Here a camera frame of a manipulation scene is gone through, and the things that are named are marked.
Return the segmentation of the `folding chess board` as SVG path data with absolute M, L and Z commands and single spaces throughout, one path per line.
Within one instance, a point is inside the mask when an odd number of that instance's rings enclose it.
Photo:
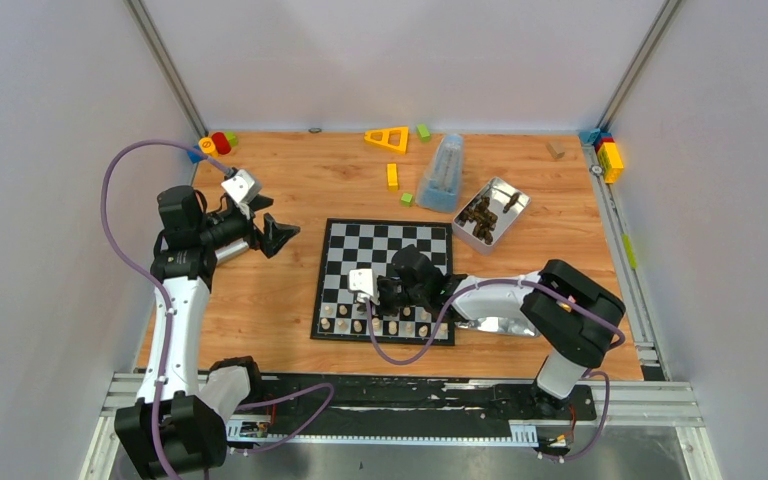
M 373 318 L 382 321 L 382 331 L 375 336 L 381 343 L 421 345 L 427 337 L 421 337 L 418 330 L 427 325 L 431 332 L 434 318 L 421 307 L 413 309 L 411 317 L 405 317 L 403 310 L 398 315 L 380 317 L 370 316 L 365 304 L 354 302 L 354 296 L 347 289 L 348 273 L 353 269 L 371 268 L 377 275 L 393 277 L 391 265 L 393 255 L 401 248 L 414 245 L 442 273 L 453 271 L 453 230 L 448 223 L 417 221 L 386 221 L 370 219 L 329 218 L 326 221 L 322 255 L 318 274 L 317 293 L 314 297 L 314 310 L 310 338 L 313 340 L 358 341 L 368 343 Z M 324 307 L 333 309 L 332 316 L 324 314 Z M 338 313 L 338 308 L 345 305 L 349 312 L 346 316 Z M 331 321 L 332 329 L 322 331 L 320 320 Z M 335 330 L 339 319 L 348 322 L 345 333 Z M 352 331 L 354 321 L 363 324 L 363 331 Z M 399 322 L 399 332 L 390 336 L 387 326 L 390 321 Z M 413 334 L 405 332 L 405 325 L 414 325 Z

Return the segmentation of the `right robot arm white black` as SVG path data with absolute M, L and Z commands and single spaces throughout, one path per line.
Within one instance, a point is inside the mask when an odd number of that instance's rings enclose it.
M 544 338 L 551 351 L 530 392 L 533 408 L 544 417 L 567 409 L 577 382 L 626 340 L 620 328 L 623 301 L 560 259 L 525 275 L 481 278 L 445 274 L 410 245 L 398 250 L 390 265 L 390 276 L 371 269 L 349 274 L 349 289 L 370 317 L 419 307 L 431 316 L 422 336 L 427 344 L 443 325 Z

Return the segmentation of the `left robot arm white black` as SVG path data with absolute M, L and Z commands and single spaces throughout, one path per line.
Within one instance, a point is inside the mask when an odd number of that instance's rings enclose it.
M 260 188 L 223 184 L 220 208 L 210 211 L 204 195 L 176 186 L 157 197 L 163 225 L 147 275 L 155 287 L 157 325 L 143 383 L 134 405 L 115 414 L 117 436 L 143 479 L 171 478 L 222 465 L 226 424 L 236 408 L 258 411 L 266 400 L 256 362 L 249 356 L 216 362 L 205 385 L 198 382 L 198 352 L 206 307 L 218 264 L 239 251 L 271 258 L 300 231 L 270 214 Z

